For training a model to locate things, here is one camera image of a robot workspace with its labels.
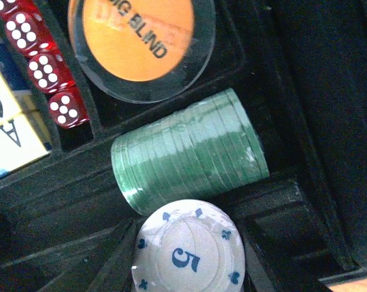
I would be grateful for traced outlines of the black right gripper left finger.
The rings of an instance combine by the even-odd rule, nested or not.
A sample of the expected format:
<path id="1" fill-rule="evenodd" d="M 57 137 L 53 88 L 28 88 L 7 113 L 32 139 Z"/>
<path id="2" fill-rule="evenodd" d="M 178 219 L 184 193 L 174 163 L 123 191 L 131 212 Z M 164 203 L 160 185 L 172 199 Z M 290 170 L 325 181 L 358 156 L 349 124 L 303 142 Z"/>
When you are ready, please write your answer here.
<path id="1" fill-rule="evenodd" d="M 131 291 L 137 223 L 131 223 L 86 291 Z"/>

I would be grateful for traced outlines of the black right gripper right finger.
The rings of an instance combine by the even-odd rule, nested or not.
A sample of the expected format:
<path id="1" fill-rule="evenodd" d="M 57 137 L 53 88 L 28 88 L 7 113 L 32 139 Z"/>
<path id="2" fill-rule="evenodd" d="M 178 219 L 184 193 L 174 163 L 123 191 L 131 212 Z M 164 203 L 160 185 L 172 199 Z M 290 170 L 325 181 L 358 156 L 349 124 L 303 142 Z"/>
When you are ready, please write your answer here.
<path id="1" fill-rule="evenodd" d="M 251 283 L 256 291 L 276 291 L 276 285 L 271 279 L 270 272 L 266 266 L 259 249 L 248 234 L 243 234 L 245 248 L 245 267 Z"/>

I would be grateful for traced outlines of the white poker chip stack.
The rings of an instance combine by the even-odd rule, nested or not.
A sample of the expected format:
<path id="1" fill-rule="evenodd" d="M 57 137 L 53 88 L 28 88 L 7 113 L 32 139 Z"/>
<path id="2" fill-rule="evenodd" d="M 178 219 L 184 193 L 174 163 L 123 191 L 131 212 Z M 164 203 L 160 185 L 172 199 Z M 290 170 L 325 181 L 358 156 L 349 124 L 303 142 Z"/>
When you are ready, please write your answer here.
<path id="1" fill-rule="evenodd" d="M 242 291 L 244 245 L 220 208 L 179 200 L 140 228 L 131 273 L 133 291 Z"/>

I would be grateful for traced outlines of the green poker chip stack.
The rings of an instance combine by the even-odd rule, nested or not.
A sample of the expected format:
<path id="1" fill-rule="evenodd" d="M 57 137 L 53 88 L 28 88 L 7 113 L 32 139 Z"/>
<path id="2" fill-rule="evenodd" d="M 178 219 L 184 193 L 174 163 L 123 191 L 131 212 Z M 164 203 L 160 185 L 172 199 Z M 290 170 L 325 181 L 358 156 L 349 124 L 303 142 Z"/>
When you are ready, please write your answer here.
<path id="1" fill-rule="evenodd" d="M 111 163 L 124 199 L 144 216 L 269 176 L 262 143 L 233 89 L 118 136 Z"/>

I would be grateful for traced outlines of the playing card deck box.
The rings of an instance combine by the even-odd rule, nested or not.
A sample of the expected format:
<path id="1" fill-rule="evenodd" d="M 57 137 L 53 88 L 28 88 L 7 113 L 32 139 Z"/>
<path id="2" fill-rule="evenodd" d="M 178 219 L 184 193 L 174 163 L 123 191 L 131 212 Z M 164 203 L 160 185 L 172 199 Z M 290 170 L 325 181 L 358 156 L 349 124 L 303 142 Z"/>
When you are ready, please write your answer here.
<path id="1" fill-rule="evenodd" d="M 32 90 L 0 36 L 0 178 L 51 151 L 52 140 Z"/>

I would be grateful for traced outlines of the red translucent die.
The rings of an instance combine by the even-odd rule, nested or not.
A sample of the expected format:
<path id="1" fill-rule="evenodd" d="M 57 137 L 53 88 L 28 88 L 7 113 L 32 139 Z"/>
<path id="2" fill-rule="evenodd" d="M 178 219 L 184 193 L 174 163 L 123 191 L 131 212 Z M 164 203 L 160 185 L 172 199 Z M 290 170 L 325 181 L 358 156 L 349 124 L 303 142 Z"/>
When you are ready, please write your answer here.
<path id="1" fill-rule="evenodd" d="M 35 10 L 33 1 L 0 0 L 0 17 L 6 19 L 16 12 Z"/>
<path id="2" fill-rule="evenodd" d="M 67 64 L 58 53 L 41 53 L 28 62 L 28 75 L 37 89 L 45 94 L 56 94 L 75 86 Z"/>
<path id="3" fill-rule="evenodd" d="M 49 113 L 53 121 L 64 129 L 89 121 L 83 99 L 76 87 L 53 95 L 49 100 Z"/>
<path id="4" fill-rule="evenodd" d="M 37 12 L 16 12 L 5 22 L 10 44 L 27 58 L 57 48 L 57 44 Z"/>

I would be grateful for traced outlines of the black poker set case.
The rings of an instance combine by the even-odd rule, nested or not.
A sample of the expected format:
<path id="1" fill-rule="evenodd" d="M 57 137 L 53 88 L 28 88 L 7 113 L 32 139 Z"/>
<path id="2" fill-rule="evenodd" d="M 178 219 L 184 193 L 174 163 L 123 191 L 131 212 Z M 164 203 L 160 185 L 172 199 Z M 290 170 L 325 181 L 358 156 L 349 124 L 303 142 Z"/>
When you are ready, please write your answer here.
<path id="1" fill-rule="evenodd" d="M 72 55 L 65 1 L 38 1 L 80 84 L 91 123 L 61 130 L 52 154 L 0 179 L 0 291 L 129 289 L 140 217 L 110 162 L 116 136 L 233 88 L 270 178 L 213 202 L 244 233 L 255 222 L 280 256 L 326 284 L 367 280 L 367 1 L 216 1 L 216 44 L 199 80 L 172 99 L 121 102 Z"/>

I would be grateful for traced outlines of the clear dealer button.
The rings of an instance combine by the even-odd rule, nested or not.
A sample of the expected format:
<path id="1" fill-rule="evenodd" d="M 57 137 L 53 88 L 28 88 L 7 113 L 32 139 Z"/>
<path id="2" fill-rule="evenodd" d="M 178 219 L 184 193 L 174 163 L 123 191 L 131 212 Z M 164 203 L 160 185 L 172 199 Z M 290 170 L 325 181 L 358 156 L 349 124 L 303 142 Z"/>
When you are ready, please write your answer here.
<path id="1" fill-rule="evenodd" d="M 185 91 L 206 68 L 216 39 L 213 1 L 70 1 L 67 20 L 84 73 L 129 103 Z"/>

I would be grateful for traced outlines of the yellow big blind button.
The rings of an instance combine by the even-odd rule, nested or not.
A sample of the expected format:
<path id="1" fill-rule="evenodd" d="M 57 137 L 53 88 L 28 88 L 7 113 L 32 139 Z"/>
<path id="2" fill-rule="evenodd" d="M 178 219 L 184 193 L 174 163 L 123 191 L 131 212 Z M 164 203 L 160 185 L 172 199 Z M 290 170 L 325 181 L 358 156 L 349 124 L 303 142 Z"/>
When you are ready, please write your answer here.
<path id="1" fill-rule="evenodd" d="M 94 58 L 133 82 L 160 78 L 186 55 L 194 34 L 191 1 L 84 1 L 82 25 Z"/>

